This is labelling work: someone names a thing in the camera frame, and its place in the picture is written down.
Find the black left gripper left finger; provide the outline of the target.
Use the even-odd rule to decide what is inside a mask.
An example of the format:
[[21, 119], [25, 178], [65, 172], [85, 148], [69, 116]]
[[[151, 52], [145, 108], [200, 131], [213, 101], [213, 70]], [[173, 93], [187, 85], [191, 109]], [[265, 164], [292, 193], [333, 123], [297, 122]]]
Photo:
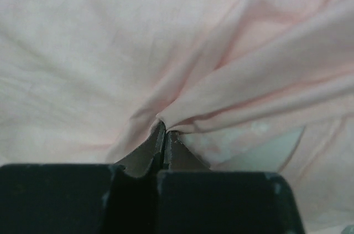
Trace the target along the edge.
[[114, 164], [1, 167], [2, 233], [153, 233], [165, 126]]

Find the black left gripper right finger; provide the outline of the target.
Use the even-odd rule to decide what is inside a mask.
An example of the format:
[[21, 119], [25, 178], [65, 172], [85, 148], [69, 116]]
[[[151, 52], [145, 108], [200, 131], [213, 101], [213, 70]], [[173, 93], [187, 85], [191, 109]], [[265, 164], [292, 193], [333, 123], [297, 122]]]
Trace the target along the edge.
[[288, 182], [261, 171], [211, 171], [166, 135], [157, 176], [158, 233], [304, 233]]

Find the pink pillowcase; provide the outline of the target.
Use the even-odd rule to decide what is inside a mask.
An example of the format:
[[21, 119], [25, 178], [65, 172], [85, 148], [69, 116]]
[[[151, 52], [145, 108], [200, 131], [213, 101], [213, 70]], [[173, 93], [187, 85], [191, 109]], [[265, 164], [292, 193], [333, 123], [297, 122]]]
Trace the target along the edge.
[[1, 164], [117, 162], [158, 122], [303, 126], [266, 171], [308, 233], [352, 226], [353, 0], [1, 0]]

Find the white pillow insert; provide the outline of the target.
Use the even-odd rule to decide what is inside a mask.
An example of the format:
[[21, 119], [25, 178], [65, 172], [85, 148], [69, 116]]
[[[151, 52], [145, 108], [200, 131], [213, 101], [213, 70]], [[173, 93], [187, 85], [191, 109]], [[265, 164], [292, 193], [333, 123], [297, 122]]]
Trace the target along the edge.
[[211, 169], [276, 170], [291, 155], [303, 131], [303, 126], [253, 122], [180, 137]]

